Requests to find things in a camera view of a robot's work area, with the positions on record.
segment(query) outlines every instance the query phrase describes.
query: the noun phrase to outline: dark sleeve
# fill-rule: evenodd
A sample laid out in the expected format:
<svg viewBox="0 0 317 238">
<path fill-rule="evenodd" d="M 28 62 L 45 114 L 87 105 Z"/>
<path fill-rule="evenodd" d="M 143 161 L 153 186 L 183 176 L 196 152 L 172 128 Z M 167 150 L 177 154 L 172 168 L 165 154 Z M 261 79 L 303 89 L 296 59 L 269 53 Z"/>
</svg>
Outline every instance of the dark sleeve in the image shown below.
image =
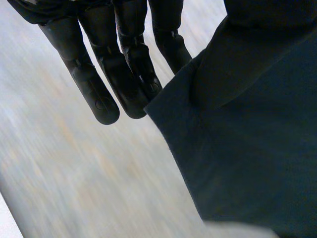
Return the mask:
<svg viewBox="0 0 317 238">
<path fill-rule="evenodd" d="M 145 110 L 204 221 L 313 238 L 316 1 L 289 2 L 226 0 L 207 48 Z"/>
<path fill-rule="evenodd" d="M 194 102 L 214 110 L 230 102 L 316 31 L 316 0 L 225 0 L 228 16 L 194 78 Z"/>
</svg>

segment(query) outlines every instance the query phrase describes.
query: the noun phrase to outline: gray floor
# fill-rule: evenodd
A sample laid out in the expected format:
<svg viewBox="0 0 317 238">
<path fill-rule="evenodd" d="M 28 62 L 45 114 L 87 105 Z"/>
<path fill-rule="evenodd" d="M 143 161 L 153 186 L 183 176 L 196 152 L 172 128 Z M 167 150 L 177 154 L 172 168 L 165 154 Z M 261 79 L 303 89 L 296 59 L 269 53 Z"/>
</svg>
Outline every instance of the gray floor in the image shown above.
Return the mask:
<svg viewBox="0 0 317 238">
<path fill-rule="evenodd" d="M 222 0 L 185 1 L 180 32 L 193 56 L 224 16 Z M 0 22 L 0 191 L 24 237 L 273 237 L 255 228 L 203 224 L 148 117 L 121 113 L 115 125 L 99 124 L 39 28 L 6 1 Z M 172 73 L 155 47 L 149 14 L 146 23 L 146 42 L 165 85 Z"/>
</svg>

